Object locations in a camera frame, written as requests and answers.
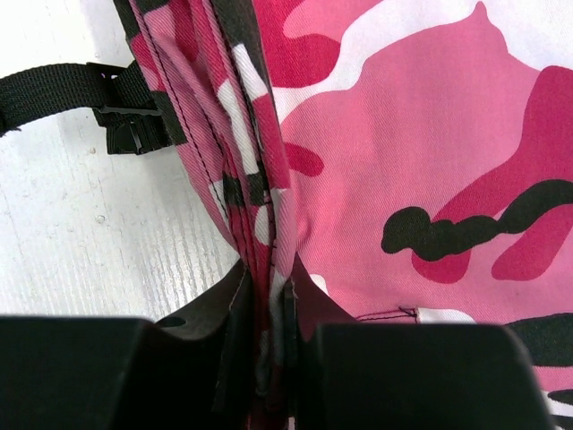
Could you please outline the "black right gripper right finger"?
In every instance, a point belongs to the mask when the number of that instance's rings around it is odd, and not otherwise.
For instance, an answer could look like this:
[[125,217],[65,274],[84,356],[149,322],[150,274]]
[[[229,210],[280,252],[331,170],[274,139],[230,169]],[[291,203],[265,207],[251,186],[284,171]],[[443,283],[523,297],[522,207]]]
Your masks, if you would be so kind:
[[475,255],[354,254],[289,281],[301,429],[554,429],[558,285]]

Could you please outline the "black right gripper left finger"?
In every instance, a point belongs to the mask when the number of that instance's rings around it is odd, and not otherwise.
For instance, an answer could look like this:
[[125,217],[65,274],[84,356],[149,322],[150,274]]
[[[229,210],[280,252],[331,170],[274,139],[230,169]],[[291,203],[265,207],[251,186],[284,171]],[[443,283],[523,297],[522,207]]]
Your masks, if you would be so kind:
[[252,278],[236,263],[151,322],[5,316],[4,429],[244,429],[252,397]]

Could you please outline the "pink camo trousers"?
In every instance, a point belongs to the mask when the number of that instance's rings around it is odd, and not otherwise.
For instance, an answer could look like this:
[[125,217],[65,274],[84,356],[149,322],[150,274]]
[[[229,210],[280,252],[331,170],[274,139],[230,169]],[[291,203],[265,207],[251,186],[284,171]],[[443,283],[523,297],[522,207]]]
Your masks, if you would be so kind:
[[289,281],[354,254],[472,253],[558,285],[572,426],[569,1],[118,1],[133,62],[1,80],[1,131],[90,108],[111,154],[174,147],[252,278],[244,429],[301,429]]

